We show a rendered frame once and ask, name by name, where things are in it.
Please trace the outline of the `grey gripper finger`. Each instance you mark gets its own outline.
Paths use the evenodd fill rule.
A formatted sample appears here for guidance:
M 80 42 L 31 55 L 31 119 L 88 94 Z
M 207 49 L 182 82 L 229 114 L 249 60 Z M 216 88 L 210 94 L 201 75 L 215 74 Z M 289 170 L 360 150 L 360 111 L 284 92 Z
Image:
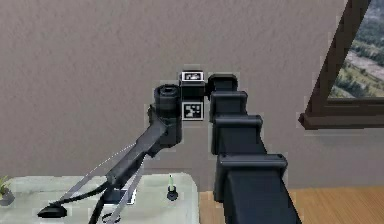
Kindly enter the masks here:
M 92 172 L 83 177 L 78 183 L 70 188 L 60 200 L 55 201 L 43 208 L 37 216 L 40 218 L 62 218 L 67 215 L 67 210 L 63 204 L 71 203 L 88 197 L 102 194 L 92 213 L 92 219 L 98 219 L 105 204 L 115 201 L 114 195 L 118 196 L 118 201 L 122 204 L 124 195 L 121 194 L 122 188 L 138 172 L 138 144 L 132 144 L 124 148 L 127 153 L 121 160 L 105 175 L 106 181 L 97 188 L 84 194 L 75 196 L 89 180 L 93 178 Z

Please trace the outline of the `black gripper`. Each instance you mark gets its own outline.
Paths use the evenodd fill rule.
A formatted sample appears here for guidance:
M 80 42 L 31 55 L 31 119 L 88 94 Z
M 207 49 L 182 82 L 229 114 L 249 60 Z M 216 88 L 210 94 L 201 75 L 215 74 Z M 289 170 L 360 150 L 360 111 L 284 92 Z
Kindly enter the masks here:
M 180 88 L 164 84 L 154 90 L 154 103 L 147 111 L 149 127 L 134 146 L 106 174 L 109 185 L 98 200 L 88 224 L 117 224 L 126 205 L 134 202 L 136 187 L 142 177 L 146 156 L 154 157 L 160 150 L 181 142 Z

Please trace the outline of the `dark blue credit card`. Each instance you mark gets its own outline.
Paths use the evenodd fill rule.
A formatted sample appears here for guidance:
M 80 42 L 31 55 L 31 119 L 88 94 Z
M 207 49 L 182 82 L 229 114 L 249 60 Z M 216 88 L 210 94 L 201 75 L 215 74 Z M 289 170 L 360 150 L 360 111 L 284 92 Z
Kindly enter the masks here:
M 128 199 L 126 200 L 126 204 L 133 205 L 136 200 L 136 193 L 137 190 L 130 191 L 129 189 L 114 189 L 105 197 L 104 203 L 117 205 L 124 198 L 124 196 L 127 195 Z

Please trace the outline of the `pale glass table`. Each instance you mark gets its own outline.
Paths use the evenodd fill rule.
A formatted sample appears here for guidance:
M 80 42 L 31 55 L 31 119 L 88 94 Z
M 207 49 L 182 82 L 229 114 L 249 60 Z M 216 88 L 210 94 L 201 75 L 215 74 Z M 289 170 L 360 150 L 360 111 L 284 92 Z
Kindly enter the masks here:
M 178 198 L 167 199 L 169 175 Z M 58 200 L 79 182 L 79 176 L 25 176 L 9 180 L 15 200 L 0 206 L 0 224 L 88 224 L 98 196 L 68 203 L 67 216 L 43 219 L 37 213 Z M 126 205 L 117 224 L 200 224 L 199 197 L 192 177 L 185 173 L 144 175 L 136 187 L 136 200 Z

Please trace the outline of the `green candle black holder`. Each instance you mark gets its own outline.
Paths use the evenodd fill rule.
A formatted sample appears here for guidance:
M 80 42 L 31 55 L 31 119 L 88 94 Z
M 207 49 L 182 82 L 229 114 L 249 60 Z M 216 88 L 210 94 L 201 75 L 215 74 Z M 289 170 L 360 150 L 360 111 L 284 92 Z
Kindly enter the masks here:
M 172 175 L 169 175 L 168 187 L 167 187 L 167 199 L 170 201 L 175 201 L 178 198 L 177 187 L 174 184 L 174 178 Z

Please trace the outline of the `small green potted plant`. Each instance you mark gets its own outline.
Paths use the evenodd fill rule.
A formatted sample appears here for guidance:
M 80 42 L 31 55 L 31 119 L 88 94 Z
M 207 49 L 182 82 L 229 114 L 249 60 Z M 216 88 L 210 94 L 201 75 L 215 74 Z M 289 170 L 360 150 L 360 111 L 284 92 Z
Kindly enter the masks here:
M 7 176 L 0 177 L 0 206 L 9 206 L 15 200 L 9 186 L 9 178 Z

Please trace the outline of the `dark brown framed window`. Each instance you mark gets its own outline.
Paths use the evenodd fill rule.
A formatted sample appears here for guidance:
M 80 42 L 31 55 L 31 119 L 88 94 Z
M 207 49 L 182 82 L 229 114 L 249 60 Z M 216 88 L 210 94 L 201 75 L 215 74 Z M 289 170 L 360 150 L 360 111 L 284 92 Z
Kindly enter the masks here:
M 384 128 L 384 97 L 328 96 L 372 0 L 346 0 L 308 104 L 298 117 L 305 130 Z

